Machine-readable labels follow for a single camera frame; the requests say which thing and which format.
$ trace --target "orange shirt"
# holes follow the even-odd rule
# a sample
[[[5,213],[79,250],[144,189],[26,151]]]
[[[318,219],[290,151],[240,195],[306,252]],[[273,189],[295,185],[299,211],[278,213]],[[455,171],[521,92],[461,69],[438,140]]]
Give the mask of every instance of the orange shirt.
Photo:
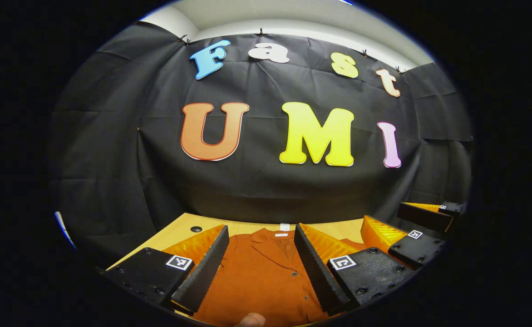
[[[295,232],[282,237],[274,236],[277,233],[281,232],[263,228],[230,237],[216,277],[193,319],[233,327],[250,312],[257,312],[266,318],[264,327],[291,327],[329,318],[320,308],[296,250]]]

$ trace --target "table surface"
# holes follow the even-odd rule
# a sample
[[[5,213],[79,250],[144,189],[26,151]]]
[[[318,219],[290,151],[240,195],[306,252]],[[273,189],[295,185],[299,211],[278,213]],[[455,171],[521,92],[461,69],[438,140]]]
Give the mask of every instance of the table surface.
[[[280,230],[280,224],[266,224],[266,223],[249,223],[249,222],[237,222],[237,221],[227,221],[224,219],[216,219],[198,215],[192,215],[190,213],[184,213],[175,219],[167,227],[160,230],[157,234],[153,235],[149,240],[146,240],[143,244],[135,248],[135,250],[129,252],[125,257],[117,261],[115,264],[110,266],[107,270],[115,267],[123,260],[127,259],[131,255],[137,253],[144,247],[154,248],[155,250],[165,250],[166,248],[191,238],[196,233],[191,231],[191,227],[199,226],[202,228],[202,231],[208,230],[210,228],[216,227],[218,225],[225,224],[228,225],[229,236],[238,235],[238,234],[252,234],[257,232],[262,228],[268,230]],[[330,223],[310,223],[308,226],[314,227],[321,232],[342,240],[347,238],[353,242],[363,243],[361,238],[361,226],[363,224],[363,218],[355,219],[352,221],[341,221],[341,222],[330,222]],[[291,230],[295,229],[295,225],[291,224]],[[177,314],[188,317],[186,314],[183,314],[179,311],[175,311]]]

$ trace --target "yellow letter m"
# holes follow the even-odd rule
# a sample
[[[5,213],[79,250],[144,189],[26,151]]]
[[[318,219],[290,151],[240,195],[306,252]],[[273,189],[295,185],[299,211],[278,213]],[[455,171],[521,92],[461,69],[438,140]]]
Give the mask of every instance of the yellow letter m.
[[[306,142],[312,161],[322,159],[330,143],[330,153],[325,157],[330,166],[352,166],[351,122],[355,118],[349,110],[335,108],[321,127],[309,105],[302,102],[287,102],[282,110],[288,114],[288,141],[286,151],[280,154],[285,164],[303,164],[306,155],[302,152],[302,140]]]

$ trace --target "letter f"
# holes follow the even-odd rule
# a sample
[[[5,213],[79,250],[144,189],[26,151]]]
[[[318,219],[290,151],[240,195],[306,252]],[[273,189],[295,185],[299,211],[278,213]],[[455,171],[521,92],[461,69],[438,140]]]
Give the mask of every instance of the letter f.
[[[192,54],[190,59],[195,59],[195,62],[197,64],[197,74],[195,76],[196,80],[200,80],[203,77],[208,76],[209,74],[215,72],[216,70],[222,68],[224,66],[223,62],[215,62],[214,58],[223,59],[226,57],[226,50],[224,48],[221,48],[221,46],[227,46],[230,45],[230,41],[228,40],[221,40],[218,43],[214,43],[207,48],[203,48],[202,50],[199,50],[198,52]]]

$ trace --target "human hand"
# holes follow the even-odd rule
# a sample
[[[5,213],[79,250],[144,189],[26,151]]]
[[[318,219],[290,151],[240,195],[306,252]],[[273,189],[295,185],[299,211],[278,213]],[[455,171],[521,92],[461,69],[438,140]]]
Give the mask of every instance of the human hand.
[[[257,313],[250,313],[245,316],[238,325],[234,327],[263,327],[266,323],[266,318],[263,315]]]

